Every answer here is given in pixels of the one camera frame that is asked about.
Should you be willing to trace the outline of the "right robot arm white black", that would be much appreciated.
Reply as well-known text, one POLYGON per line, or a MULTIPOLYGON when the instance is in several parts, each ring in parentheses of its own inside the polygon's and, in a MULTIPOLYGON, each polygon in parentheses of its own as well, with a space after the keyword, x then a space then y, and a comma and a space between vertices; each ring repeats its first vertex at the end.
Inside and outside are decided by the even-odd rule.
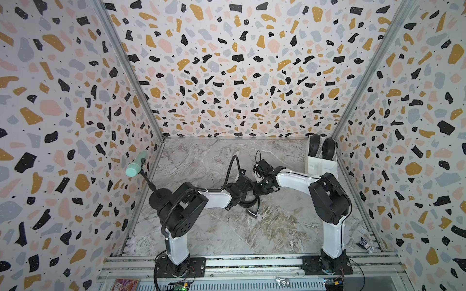
POLYGON ((253 167, 257 180, 254 193, 267 195, 283 187, 308 194, 323 222, 324 236, 319 263, 326 274, 343 271, 349 259, 343 242, 345 220, 351 214, 352 202, 332 173, 319 177, 293 172, 286 167, 272 168, 264 159, 253 167))

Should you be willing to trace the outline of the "black belt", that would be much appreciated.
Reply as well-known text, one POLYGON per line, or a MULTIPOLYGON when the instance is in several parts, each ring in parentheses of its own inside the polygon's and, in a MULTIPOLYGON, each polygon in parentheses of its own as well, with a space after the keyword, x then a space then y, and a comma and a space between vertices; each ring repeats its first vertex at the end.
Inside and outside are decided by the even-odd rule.
POLYGON ((332 138, 327 138, 322 144, 322 158, 332 161, 335 156, 336 142, 332 138))
POLYGON ((243 194, 238 203, 239 206, 245 209, 245 212, 254 219, 257 219, 260 214, 260 197, 254 193, 243 194))
POLYGON ((319 152, 320 147, 320 135, 311 135, 309 136, 309 145, 308 145, 308 156, 315 158, 319 152))

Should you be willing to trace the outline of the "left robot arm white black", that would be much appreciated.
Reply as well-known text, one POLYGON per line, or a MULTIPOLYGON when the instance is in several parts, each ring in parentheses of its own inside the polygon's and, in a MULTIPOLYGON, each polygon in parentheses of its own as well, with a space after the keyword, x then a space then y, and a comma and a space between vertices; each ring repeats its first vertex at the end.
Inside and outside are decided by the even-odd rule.
POLYGON ((149 185, 152 191, 149 205, 157 211, 166 245, 166 258, 162 262, 170 276, 183 276, 188 272, 191 258, 187 233, 205 209, 230 210, 235 206, 249 208, 256 204, 257 198, 246 200, 254 183, 245 173, 246 170, 240 167, 239 158, 235 155, 219 189, 201 188, 185 182, 175 192, 171 192, 149 185))

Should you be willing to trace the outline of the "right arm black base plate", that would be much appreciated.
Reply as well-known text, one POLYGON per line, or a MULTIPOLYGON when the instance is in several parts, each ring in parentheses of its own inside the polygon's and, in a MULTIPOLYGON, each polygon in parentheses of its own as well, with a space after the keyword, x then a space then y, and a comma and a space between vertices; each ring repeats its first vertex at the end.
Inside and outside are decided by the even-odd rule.
POLYGON ((305 275, 353 275, 354 271, 346 255, 333 259, 327 255, 303 256, 301 269, 305 275))

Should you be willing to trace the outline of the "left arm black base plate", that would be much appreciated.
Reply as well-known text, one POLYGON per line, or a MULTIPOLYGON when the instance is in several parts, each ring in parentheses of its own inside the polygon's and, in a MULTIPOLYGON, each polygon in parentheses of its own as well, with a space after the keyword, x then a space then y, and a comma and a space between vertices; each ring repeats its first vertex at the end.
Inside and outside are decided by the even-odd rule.
POLYGON ((154 274, 157 278, 202 278, 205 276, 206 258, 187 257, 181 264, 175 265, 166 255, 160 257, 156 263, 154 274))

